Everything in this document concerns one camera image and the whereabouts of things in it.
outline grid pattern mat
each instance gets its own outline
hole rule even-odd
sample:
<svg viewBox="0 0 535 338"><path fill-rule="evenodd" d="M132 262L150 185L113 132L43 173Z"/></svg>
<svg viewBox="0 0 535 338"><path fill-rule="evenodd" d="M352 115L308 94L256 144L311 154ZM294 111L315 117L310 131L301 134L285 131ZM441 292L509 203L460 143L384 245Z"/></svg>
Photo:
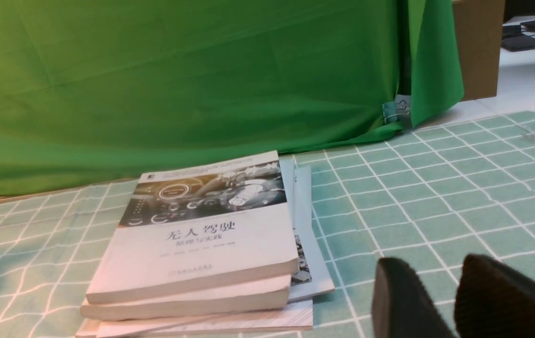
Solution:
<svg viewBox="0 0 535 338"><path fill-rule="evenodd" d="M233 338L371 338L382 256L419 271L451 326L467 253L499 258L535 279L535 113L294 157L312 168L313 229L336 291L316 298L313 331ZM87 284L134 186L0 204L0 338L74 334Z"/></svg>

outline white table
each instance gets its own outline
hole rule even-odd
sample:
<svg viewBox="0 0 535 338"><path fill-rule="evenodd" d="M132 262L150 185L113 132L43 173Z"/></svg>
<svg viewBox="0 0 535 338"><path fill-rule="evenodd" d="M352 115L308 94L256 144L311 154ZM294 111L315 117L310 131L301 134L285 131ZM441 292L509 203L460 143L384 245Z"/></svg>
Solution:
<svg viewBox="0 0 535 338"><path fill-rule="evenodd" d="M441 118L427 125L462 122L525 110L535 111L535 51L512 53L501 49L497 96L457 103Z"/></svg>

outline green fabric backdrop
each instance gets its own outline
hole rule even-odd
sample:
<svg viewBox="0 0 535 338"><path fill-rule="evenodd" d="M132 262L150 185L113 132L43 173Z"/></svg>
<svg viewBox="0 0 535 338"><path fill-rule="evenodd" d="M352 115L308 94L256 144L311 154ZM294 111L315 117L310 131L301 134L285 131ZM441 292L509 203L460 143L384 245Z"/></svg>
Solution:
<svg viewBox="0 0 535 338"><path fill-rule="evenodd" d="M0 195L393 137L400 60L414 124L463 95L451 2L399 4L0 0Z"/></svg>

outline book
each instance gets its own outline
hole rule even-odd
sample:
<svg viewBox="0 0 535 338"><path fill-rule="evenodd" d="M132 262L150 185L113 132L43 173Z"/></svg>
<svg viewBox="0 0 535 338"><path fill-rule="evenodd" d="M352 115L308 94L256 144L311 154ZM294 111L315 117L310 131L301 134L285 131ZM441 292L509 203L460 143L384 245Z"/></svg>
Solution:
<svg viewBox="0 0 535 338"><path fill-rule="evenodd" d="M282 162L282 167L289 170L289 164ZM284 171L283 175L285 178L288 176ZM293 201L291 210L299 255L299 272L293 274L288 300L295 301L334 291L334 281L311 225L311 168L297 168L290 176L294 181L292 195L289 197Z"/></svg>
<svg viewBox="0 0 535 338"><path fill-rule="evenodd" d="M81 316L101 321L122 321L267 310L282 308L287 302L333 291L334 283L311 227L310 168L295 170L291 160L281 160L280 169L293 217L299 272L293 276L279 276L140 301L111 304L89 304L84 301Z"/></svg>
<svg viewBox="0 0 535 338"><path fill-rule="evenodd" d="M326 267L325 261L323 260L319 246L317 245L317 240L312 231L311 227L311 172L309 167L303 167L300 169L294 169L294 166L291 162L287 160L280 161L280 167L282 171L282 176L284 180L284 185L287 187L287 199L291 202L289 207L291 208L291 214L293 217L293 225L295 229L295 234L298 236L300 250L299 250L299 261L306 261L306 263L301 263L302 271L305 271L306 274L302 276L297 276L297 278L291 280L291 293L289 296L290 302L294 303L295 295L299 299L311 298L314 295L318 295L325 292L330 292L334 290L334 284L330 278L328 269ZM279 313L277 311L269 311L272 315L274 313ZM240 314L238 318L242 318L244 313ZM196 330L194 332L198 333L214 333L210 328L218 327L220 318L224 315L217 315L211 317L213 323L209 327L200 326L207 317L188 317L188 318L156 318L150 320L132 320L132 321L91 321L86 320L89 323L96 323L96 327L102 326L104 329L103 336L106 337L115 337L115 336L128 336L132 334L141 334L143 332L149 332L158 330L158 328L173 327L171 334L190 334L190 331L186 330ZM282 313L278 316L287 316L286 310L282 310ZM174 321L188 321L189 323L198 323L194 327L186 327L186 329L176 328L179 325L174 325ZM270 327L269 324L263 324L263 326L252 327L248 323L246 326L243 324L236 324L234 321L230 321L227 324L229 331L237 331L235 326L239 326L241 330L246 331L280 331L280 330L304 330L306 327L300 325L299 327L278 327L276 326L277 321L273 321L273 327Z"/></svg>
<svg viewBox="0 0 535 338"><path fill-rule="evenodd" d="M101 322L87 319L76 333L76 338L168 337L181 334L311 330L313 301L291 302L285 308L276 310L212 315L200 321L187 317L134 322Z"/></svg>
<svg viewBox="0 0 535 338"><path fill-rule="evenodd" d="M297 271L278 153L267 152L142 175L86 298L136 301Z"/></svg>
<svg viewBox="0 0 535 338"><path fill-rule="evenodd" d="M207 319L196 323L169 327L137 334L139 337L168 337L180 334L225 334L239 332L269 332L313 329L313 301L301 301L288 304L281 310L268 310ZM104 336L102 323L100 335Z"/></svg>
<svg viewBox="0 0 535 338"><path fill-rule="evenodd" d="M283 308L288 303L291 275L211 289L111 304L81 305L82 317L101 321L156 317L201 316Z"/></svg>

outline cardboard box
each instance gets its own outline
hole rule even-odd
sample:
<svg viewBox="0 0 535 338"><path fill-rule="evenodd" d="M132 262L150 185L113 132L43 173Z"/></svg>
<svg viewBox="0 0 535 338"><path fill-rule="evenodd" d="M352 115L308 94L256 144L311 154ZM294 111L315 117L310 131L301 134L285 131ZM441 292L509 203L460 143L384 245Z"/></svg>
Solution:
<svg viewBox="0 0 535 338"><path fill-rule="evenodd" d="M497 95L505 0L452 0L465 100Z"/></svg>

